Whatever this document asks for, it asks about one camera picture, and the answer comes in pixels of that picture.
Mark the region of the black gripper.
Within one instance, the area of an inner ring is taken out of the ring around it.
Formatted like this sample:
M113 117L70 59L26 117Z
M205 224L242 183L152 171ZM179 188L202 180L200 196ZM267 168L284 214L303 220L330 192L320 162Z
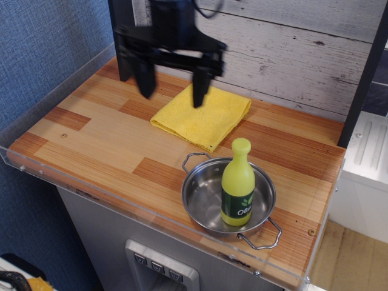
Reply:
M206 15L196 1L150 1L150 26L137 26L124 33L133 52L130 63L137 86L149 99L156 88L155 65L193 73L193 107L202 106L212 75L224 72L222 54L226 45L196 27L195 12Z

